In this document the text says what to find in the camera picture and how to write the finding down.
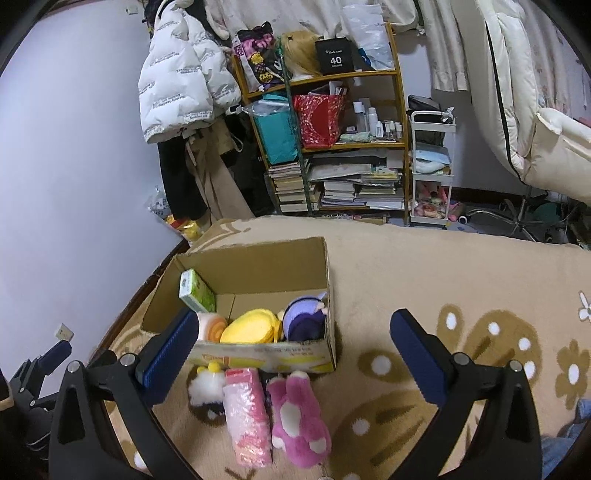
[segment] wall socket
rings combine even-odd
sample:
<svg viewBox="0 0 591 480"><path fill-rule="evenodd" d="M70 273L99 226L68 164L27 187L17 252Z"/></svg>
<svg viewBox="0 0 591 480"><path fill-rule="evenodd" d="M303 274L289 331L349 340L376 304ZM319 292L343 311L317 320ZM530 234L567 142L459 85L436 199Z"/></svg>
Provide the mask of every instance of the wall socket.
<svg viewBox="0 0 591 480"><path fill-rule="evenodd" d="M74 337L74 332L72 332L66 325L61 323L57 326L55 336L58 340L66 340L70 342Z"/></svg>

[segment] toy on floor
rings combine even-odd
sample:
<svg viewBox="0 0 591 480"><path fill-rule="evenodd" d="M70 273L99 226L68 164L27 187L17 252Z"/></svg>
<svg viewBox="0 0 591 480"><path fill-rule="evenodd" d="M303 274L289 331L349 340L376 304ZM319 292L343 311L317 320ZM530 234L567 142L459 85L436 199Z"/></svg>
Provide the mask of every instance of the toy on floor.
<svg viewBox="0 0 591 480"><path fill-rule="evenodd" d="M226 425L238 464L256 468L271 464L271 429L258 370L226 370L223 393Z"/></svg>
<svg viewBox="0 0 591 480"><path fill-rule="evenodd" d="M459 221L460 217L464 215L466 206L462 202L450 202L449 204L449 219L452 222Z"/></svg>
<svg viewBox="0 0 591 480"><path fill-rule="evenodd" d="M199 367L197 376L189 384L189 403L193 407L206 405L218 415L223 413L223 388L226 386L226 375L217 362L208 367Z"/></svg>
<svg viewBox="0 0 591 480"><path fill-rule="evenodd" d="M330 433L305 372L277 377L267 386L273 406L273 446L285 450L295 466L311 468L328 457Z"/></svg>

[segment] curtain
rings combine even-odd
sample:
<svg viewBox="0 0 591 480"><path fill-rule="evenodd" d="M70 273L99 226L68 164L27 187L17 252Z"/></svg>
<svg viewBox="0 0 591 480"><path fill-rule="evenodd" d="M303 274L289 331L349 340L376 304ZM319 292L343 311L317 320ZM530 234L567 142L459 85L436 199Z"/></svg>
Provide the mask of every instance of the curtain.
<svg viewBox="0 0 591 480"><path fill-rule="evenodd" d="M468 90L466 58L450 0L418 0L425 23L433 88Z"/></svg>
<svg viewBox="0 0 591 480"><path fill-rule="evenodd" d="M519 0L525 15L521 19L530 39L535 80L541 106L570 116L570 92L562 44L566 39L552 20L530 0Z"/></svg>
<svg viewBox="0 0 591 480"><path fill-rule="evenodd" d="M384 20L397 31L413 28L417 10L413 0L205 0L208 20L216 30L253 28L269 21L273 33L310 30L326 38L344 34L341 9L350 4L381 4Z"/></svg>

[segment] white plush toy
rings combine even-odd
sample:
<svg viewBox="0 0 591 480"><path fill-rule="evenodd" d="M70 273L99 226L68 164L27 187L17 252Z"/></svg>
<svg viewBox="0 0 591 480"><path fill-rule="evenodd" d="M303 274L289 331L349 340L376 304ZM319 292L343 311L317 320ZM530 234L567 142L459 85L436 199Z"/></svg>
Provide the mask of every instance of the white plush toy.
<svg viewBox="0 0 591 480"><path fill-rule="evenodd" d="M199 367L197 376L189 384L189 403L193 407L222 404L223 388L226 375L217 362L211 362L207 368Z"/></svg>

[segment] blue gripper pad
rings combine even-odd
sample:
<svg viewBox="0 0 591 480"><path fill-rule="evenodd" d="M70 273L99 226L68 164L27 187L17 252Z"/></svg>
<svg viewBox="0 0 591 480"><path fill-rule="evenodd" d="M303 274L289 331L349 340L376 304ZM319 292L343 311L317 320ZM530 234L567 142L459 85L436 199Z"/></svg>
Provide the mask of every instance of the blue gripper pad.
<svg viewBox="0 0 591 480"><path fill-rule="evenodd" d="M197 314L182 309L168 328L152 337L142 349L139 356L143 358L138 363L135 375L144 387L142 396L146 405L152 407L166 399L198 335Z"/></svg>
<svg viewBox="0 0 591 480"><path fill-rule="evenodd" d="M425 330L406 309L397 310L390 320L390 337L413 375L426 402L442 407L447 397L446 372L432 355Z"/></svg>
<svg viewBox="0 0 591 480"><path fill-rule="evenodd" d="M72 346L66 340L60 340L52 346L38 362L41 373L50 375L60 364L72 354Z"/></svg>

